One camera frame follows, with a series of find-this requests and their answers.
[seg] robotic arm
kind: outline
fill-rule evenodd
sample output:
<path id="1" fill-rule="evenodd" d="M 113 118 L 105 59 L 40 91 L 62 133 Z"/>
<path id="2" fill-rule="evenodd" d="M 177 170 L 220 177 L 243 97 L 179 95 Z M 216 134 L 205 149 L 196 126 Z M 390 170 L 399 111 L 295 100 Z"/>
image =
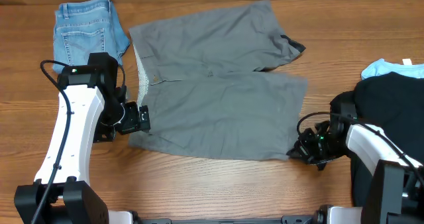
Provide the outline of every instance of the robotic arm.
<path id="1" fill-rule="evenodd" d="M 173 221 L 141 220 L 133 211 L 109 211 L 89 186 L 89 157 L 93 142 L 112 141 L 116 132 L 122 135 L 148 132 L 150 120 L 147 107 L 135 102 L 125 103 L 126 87 L 117 87 L 118 63 L 107 53 L 90 54 L 88 65 L 65 67 L 58 84 L 69 99 L 72 119 L 59 170 L 51 190 L 48 182 L 65 131 L 67 107 L 59 95 L 59 111 L 50 147 L 34 183 L 19 186 L 15 206 L 24 224 L 31 223 L 36 209 L 42 212 L 35 223 L 116 223 L 116 224 L 368 224 L 424 223 L 423 186 L 417 172 L 422 165 L 408 157 L 399 157 L 400 149 L 390 146 L 381 128 L 353 125 L 341 117 L 355 118 L 354 108 L 342 107 L 330 121 L 299 132 L 299 140 L 288 152 L 291 158 L 324 169 L 328 161 L 355 153 L 373 174 L 372 187 L 364 207 L 321 206 L 312 215 L 285 215 L 280 219 L 223 219 Z M 369 129 L 379 131 L 380 135 Z M 41 197 L 48 201 L 41 203 Z M 63 206 L 52 206 L 58 198 Z"/>

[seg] gray cloth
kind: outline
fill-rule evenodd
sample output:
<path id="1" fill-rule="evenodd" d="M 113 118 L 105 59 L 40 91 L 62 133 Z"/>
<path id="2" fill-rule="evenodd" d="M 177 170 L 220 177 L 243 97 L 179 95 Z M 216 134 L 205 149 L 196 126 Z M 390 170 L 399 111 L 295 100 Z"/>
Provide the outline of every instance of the gray cloth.
<path id="1" fill-rule="evenodd" d="M 291 62 L 269 1 L 216 9 L 130 28 L 150 84 L 261 71 Z"/>
<path id="2" fill-rule="evenodd" d="M 300 53 L 282 38 L 269 1 L 156 21 L 130 34 L 140 91 L 147 91 L 139 101 L 152 127 L 131 134 L 131 146 L 204 158 L 287 158 L 307 84 L 254 72 Z"/>

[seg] cable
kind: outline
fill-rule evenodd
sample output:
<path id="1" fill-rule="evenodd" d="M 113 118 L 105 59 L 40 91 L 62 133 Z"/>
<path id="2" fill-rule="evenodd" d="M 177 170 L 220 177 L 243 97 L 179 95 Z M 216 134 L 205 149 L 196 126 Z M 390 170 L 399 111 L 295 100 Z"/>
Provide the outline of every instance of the cable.
<path id="1" fill-rule="evenodd" d="M 122 97 L 124 95 L 124 87 L 125 87 L 125 71 L 122 65 L 118 64 L 118 67 L 121 69 L 122 75 L 123 75 L 121 92 L 119 93 L 119 97 Z"/>
<path id="2" fill-rule="evenodd" d="M 52 76 L 50 76 L 48 74 L 48 72 L 46 71 L 46 69 L 44 68 L 44 65 L 46 63 L 53 63 L 53 64 L 59 64 L 62 66 L 69 66 L 63 62 L 57 62 L 54 60 L 44 60 L 40 63 L 40 68 L 42 73 L 53 83 L 53 85 L 59 90 L 59 92 L 62 94 L 65 103 L 66 103 L 66 125 L 65 125 L 65 131 L 64 131 L 64 136 L 62 138 L 62 142 L 60 143 L 60 147 L 59 147 L 59 151 L 58 151 L 58 155 L 56 157 L 56 161 L 53 164 L 53 171 L 52 174 L 50 175 L 50 179 L 47 183 L 47 187 L 43 193 L 43 196 L 41 197 L 41 201 L 37 206 L 37 209 L 35 211 L 34 217 L 32 217 L 32 221 L 31 224 L 35 224 L 38 220 L 38 218 L 40 217 L 40 214 L 44 208 L 44 206 L 46 205 L 46 201 L 48 199 L 48 195 L 50 193 L 50 189 L 52 188 L 52 184 L 54 181 L 54 178 L 56 177 L 56 173 L 58 172 L 58 170 L 61 168 L 60 167 L 60 159 L 62 158 L 62 153 L 64 152 L 64 148 L 65 148 L 65 143 L 66 143 L 66 138 L 68 137 L 68 132 L 69 132 L 69 128 L 70 128 L 70 124 L 71 124 L 71 104 L 69 102 L 68 96 L 65 94 L 65 91 L 59 86 L 59 84 L 52 78 Z"/>
<path id="3" fill-rule="evenodd" d="M 353 119 L 353 118 L 350 118 L 350 117 L 345 117 L 344 115 L 337 114 L 337 113 L 324 112 L 324 111 L 322 111 L 322 112 L 315 112 L 315 113 L 310 113 L 310 114 L 306 115 L 305 117 L 303 117 L 302 119 L 299 120 L 299 122 L 297 123 L 297 132 L 299 134 L 300 134 L 299 128 L 300 128 L 301 123 L 304 120 L 306 120 L 307 118 L 312 117 L 312 116 L 315 116 L 315 115 L 334 115 L 334 116 L 339 117 L 341 119 L 344 119 L 345 121 L 348 121 L 350 123 L 361 125 L 365 129 L 371 131 L 372 133 L 374 133 L 375 135 L 377 135 L 378 137 L 380 137 L 382 140 L 384 140 L 384 142 L 386 142 L 390 146 L 390 148 L 392 148 L 396 152 L 396 154 L 399 156 L 399 158 L 402 159 L 412 169 L 412 172 L 417 176 L 417 179 L 419 180 L 419 182 L 421 183 L 422 187 L 424 188 L 424 179 L 423 179 L 423 177 L 418 172 L 418 169 L 411 163 L 411 161 L 409 161 L 409 159 L 406 158 L 406 153 L 402 152 L 390 139 L 388 139 L 384 135 L 380 134 L 379 131 L 374 130 L 373 128 L 371 128 L 369 125 L 367 125 L 364 122 L 357 121 L 356 119 Z"/>

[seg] blue jeans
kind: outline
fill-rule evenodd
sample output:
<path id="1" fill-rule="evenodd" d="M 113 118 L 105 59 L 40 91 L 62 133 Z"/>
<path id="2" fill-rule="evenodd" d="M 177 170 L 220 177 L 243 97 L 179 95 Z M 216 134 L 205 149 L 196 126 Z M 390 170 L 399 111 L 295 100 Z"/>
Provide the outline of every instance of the blue jeans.
<path id="1" fill-rule="evenodd" d="M 107 52 L 122 64 L 130 41 L 119 24 L 112 1 L 63 3 L 55 12 L 54 59 L 69 65 L 86 65 L 92 52 Z M 53 65 L 55 72 L 63 69 Z"/>

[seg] clothing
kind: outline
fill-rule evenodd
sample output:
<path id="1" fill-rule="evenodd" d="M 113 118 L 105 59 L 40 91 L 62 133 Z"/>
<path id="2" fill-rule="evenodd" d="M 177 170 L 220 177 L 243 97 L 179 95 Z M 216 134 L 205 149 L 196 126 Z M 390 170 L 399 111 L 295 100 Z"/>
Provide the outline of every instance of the clothing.
<path id="1" fill-rule="evenodd" d="M 130 41 L 125 36 L 112 1 L 63 3 L 55 12 L 54 59 L 69 65 L 86 65 L 92 52 L 107 52 L 122 64 Z M 55 72 L 63 66 L 54 64 Z"/>
<path id="2" fill-rule="evenodd" d="M 420 65 L 401 65 L 401 64 L 392 64 L 384 61 L 384 59 L 379 59 L 371 63 L 365 70 L 361 73 L 361 78 L 364 80 L 373 76 L 381 76 L 388 74 L 390 72 L 395 72 L 411 78 L 424 78 L 424 64 Z"/>
<path id="3" fill-rule="evenodd" d="M 287 158 L 307 83 L 260 71 L 291 62 L 305 47 L 289 39 L 269 1 L 130 28 L 138 104 L 149 134 L 129 144 L 182 156 Z"/>
<path id="4" fill-rule="evenodd" d="M 337 96 L 331 105 L 353 101 L 365 121 L 383 128 L 386 136 L 417 161 L 424 162 L 424 79 L 391 72 L 358 82 L 354 91 Z M 352 157 L 354 204 L 364 205 L 371 173 L 356 156 Z"/>

